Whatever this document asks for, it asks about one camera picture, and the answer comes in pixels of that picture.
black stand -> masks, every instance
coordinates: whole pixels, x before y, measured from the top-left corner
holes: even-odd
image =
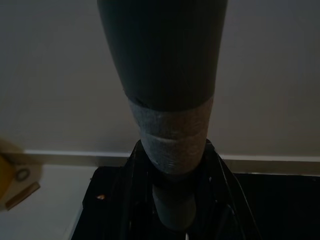
[[[72,240],[185,240],[186,233],[190,240],[261,239],[238,180],[209,140],[192,174],[197,212],[186,232],[173,232],[158,218],[152,185],[159,175],[141,141],[124,167],[99,167]]]

white wall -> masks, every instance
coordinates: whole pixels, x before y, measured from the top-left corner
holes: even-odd
[[[220,153],[320,156],[319,9],[229,1],[208,133]],[[0,0],[0,138],[29,151],[132,150],[96,0]]]

baseboard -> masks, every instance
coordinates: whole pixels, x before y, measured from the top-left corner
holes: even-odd
[[[71,166],[123,166],[130,152],[43,151],[3,153],[16,164],[50,164]],[[229,155],[221,158],[234,173],[320,175],[320,156]]]

yellow object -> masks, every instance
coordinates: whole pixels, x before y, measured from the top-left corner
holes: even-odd
[[[15,168],[0,156],[0,199],[15,177]]]

black base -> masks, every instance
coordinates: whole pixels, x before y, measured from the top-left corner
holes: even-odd
[[[240,184],[207,140],[192,174],[196,218],[186,232],[162,225],[152,197],[159,172],[140,141],[122,168],[99,167],[72,240],[260,240]]]

